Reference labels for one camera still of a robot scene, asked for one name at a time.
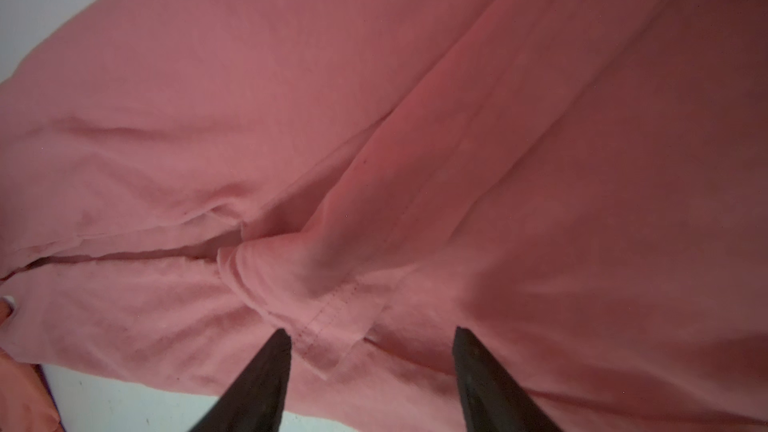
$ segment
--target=cotton cloth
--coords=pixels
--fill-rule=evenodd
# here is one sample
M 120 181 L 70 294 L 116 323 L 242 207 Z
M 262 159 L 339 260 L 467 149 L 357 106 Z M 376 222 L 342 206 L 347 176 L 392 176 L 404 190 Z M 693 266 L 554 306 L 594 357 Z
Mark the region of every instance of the cotton cloth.
M 16 360 L 463 430 L 768 428 L 768 0 L 99 0 L 0 85 Z

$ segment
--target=pink t-shirt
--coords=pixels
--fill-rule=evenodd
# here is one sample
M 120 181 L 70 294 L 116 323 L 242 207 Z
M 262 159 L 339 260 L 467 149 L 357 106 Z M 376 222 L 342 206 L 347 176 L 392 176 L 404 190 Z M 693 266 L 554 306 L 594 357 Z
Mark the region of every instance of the pink t-shirt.
M 99 0 L 0 85 L 17 360 L 461 430 L 768 427 L 768 0 Z M 26 270 L 28 264 L 36 262 Z

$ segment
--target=pink fabric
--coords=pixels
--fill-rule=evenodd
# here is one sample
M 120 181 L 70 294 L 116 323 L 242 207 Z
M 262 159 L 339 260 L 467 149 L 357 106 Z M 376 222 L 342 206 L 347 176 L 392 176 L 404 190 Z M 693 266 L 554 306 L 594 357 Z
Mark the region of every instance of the pink fabric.
M 100 0 L 0 86 L 17 360 L 461 430 L 768 427 L 768 0 Z M 31 262 L 35 267 L 24 270 Z

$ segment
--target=white surface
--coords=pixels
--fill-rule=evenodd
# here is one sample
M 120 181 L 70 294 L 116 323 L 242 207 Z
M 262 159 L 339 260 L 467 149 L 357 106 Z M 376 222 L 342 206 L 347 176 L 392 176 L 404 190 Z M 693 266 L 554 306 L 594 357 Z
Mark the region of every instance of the white surface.
M 45 37 L 93 0 L 0 0 L 0 80 Z M 185 432 L 215 398 L 172 394 L 43 367 L 67 432 Z M 283 415 L 282 432 L 347 432 L 328 420 Z

